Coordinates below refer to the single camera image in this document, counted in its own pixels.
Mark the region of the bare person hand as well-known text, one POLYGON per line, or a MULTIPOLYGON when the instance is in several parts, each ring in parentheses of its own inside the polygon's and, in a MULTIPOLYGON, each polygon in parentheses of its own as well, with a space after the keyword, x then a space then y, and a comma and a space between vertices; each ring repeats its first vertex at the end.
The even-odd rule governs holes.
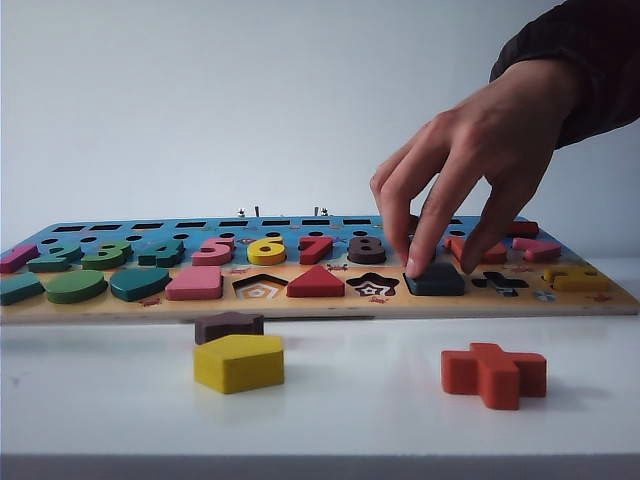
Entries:
POLYGON ((513 64, 424 124, 370 181, 387 241, 411 278, 431 262, 451 217, 479 180, 491 187, 460 261, 469 273, 531 200, 564 121, 587 89, 573 64, 513 64))

